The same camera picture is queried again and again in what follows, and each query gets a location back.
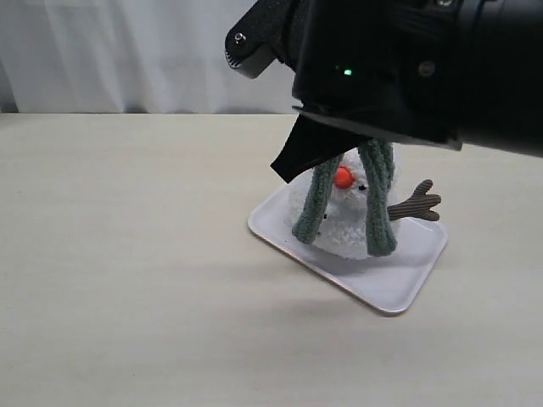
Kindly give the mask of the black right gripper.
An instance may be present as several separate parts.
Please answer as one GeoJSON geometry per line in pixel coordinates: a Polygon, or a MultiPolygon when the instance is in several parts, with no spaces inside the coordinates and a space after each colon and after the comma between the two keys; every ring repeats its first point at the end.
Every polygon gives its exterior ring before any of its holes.
{"type": "Polygon", "coordinates": [[[292,93],[321,123],[296,118],[275,173],[290,183],[360,145],[355,133],[460,150],[447,79],[462,5],[311,1],[292,93]]]}

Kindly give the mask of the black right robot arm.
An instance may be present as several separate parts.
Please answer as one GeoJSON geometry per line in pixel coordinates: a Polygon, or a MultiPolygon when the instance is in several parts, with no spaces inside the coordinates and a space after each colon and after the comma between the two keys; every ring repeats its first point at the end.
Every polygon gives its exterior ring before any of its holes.
{"type": "Polygon", "coordinates": [[[272,162],[284,180],[377,138],[542,154],[539,1],[313,1],[272,162]]]}

